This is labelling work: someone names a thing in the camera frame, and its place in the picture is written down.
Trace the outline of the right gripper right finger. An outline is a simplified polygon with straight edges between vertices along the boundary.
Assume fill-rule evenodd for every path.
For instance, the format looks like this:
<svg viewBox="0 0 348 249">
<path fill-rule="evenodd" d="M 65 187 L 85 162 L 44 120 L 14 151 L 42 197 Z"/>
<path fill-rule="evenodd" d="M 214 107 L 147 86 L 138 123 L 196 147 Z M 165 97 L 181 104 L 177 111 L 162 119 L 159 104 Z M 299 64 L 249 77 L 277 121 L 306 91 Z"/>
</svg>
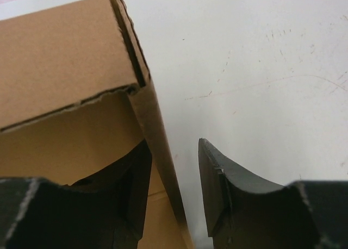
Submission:
<svg viewBox="0 0 348 249">
<path fill-rule="evenodd" d="M 207 232 L 215 248 L 347 248 L 347 182 L 282 186 L 198 142 Z"/>
</svg>

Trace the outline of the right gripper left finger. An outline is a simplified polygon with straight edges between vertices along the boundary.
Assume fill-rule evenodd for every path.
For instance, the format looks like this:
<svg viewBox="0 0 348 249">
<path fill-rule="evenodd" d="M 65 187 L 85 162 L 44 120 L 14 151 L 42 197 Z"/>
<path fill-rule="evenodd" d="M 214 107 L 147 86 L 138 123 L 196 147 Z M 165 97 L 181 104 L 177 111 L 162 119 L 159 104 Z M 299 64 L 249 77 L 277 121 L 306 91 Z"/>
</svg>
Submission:
<svg viewBox="0 0 348 249">
<path fill-rule="evenodd" d="M 72 185 L 1 179 L 1 248 L 137 248 L 144 231 L 152 154 L 128 154 Z"/>
</svg>

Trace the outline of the brown cardboard box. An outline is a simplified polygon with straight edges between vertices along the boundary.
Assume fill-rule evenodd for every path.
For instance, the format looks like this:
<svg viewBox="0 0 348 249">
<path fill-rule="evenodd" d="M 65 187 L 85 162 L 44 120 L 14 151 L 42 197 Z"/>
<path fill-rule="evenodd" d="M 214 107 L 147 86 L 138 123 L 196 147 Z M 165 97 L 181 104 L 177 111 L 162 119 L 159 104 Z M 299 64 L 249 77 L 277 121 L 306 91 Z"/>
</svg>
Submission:
<svg viewBox="0 0 348 249">
<path fill-rule="evenodd" d="M 137 248 L 193 248 L 163 120 L 123 0 L 81 0 L 1 21 L 1 179 L 72 185 L 146 141 Z"/>
</svg>

